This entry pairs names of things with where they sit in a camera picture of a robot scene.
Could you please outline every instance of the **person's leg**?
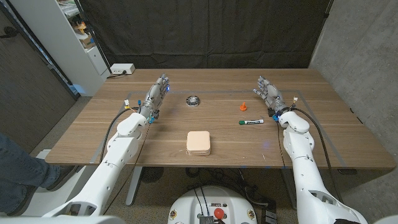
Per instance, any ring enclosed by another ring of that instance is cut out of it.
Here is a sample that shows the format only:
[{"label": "person's leg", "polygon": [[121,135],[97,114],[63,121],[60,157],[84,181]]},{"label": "person's leg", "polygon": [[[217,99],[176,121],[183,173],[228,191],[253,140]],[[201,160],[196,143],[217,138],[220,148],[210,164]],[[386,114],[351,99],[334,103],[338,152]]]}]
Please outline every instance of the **person's leg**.
[{"label": "person's leg", "polygon": [[20,215],[27,207],[37,187],[0,179],[0,212]]},{"label": "person's leg", "polygon": [[0,179],[13,183],[48,187],[60,176],[60,167],[33,158],[14,141],[0,133]]}]

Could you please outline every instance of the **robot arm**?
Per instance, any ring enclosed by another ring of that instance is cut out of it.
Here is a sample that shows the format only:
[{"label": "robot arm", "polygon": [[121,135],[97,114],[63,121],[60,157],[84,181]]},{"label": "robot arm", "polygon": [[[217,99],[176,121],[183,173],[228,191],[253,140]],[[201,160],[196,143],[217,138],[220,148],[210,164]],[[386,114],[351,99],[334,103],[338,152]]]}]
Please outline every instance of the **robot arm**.
[{"label": "robot arm", "polygon": [[365,224],[367,221],[356,210],[339,202],[323,185],[317,164],[313,159],[314,140],[308,132],[306,120],[291,111],[283,101],[277,88],[260,77],[260,90],[254,89],[266,103],[270,115],[276,115],[284,130],[284,148],[293,163],[297,194],[298,222],[304,223],[351,223]]},{"label": "robot arm", "polygon": [[102,215],[121,169],[138,152],[141,127],[159,116],[159,107],[169,90],[169,78],[162,76],[152,85],[138,113],[132,113],[118,124],[116,134],[106,146],[108,153],[81,192],[70,201],[43,217],[59,215]]}]

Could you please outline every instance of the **black curtain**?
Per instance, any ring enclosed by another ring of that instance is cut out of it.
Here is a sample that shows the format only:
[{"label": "black curtain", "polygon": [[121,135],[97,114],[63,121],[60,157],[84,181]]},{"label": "black curtain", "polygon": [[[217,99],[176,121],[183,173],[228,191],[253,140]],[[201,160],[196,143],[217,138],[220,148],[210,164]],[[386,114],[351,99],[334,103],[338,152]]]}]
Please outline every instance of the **black curtain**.
[{"label": "black curtain", "polygon": [[111,65],[307,68],[328,0],[80,3]]}]

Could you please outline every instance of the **table surface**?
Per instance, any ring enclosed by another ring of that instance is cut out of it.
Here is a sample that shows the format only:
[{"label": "table surface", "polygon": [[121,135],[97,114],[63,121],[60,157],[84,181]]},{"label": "table surface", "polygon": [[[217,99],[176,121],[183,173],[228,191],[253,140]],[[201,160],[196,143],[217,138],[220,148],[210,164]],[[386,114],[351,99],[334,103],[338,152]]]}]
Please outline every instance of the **table surface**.
[{"label": "table surface", "polygon": [[[282,128],[267,115],[267,106],[252,92],[260,75],[281,92],[287,105],[298,97],[303,109],[320,123],[335,169],[392,169],[392,156],[316,70],[310,69],[137,69],[133,75],[108,79],[56,143],[46,161],[51,164],[98,164],[104,134],[125,99],[131,104],[143,100],[156,79],[165,72],[170,91],[160,107],[160,116],[143,130],[139,166],[181,167],[291,167],[283,148]],[[189,107],[188,96],[200,98],[197,107]],[[246,102],[248,109],[240,111]],[[313,155],[320,168],[326,159],[315,126]],[[122,115],[118,124],[128,114]],[[239,120],[261,119],[264,124],[239,125]],[[189,131],[209,131],[211,154],[189,156],[186,140]]]}]

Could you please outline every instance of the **gray wall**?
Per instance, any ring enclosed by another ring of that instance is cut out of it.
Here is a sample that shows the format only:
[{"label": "gray wall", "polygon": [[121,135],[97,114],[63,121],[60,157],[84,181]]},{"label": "gray wall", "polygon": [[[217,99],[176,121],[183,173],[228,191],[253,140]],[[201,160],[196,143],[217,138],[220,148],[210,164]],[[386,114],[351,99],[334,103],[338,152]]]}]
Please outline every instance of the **gray wall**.
[{"label": "gray wall", "polygon": [[[310,68],[319,70],[398,162],[398,1],[335,0]],[[398,215],[398,169],[339,176],[370,223]]]}]

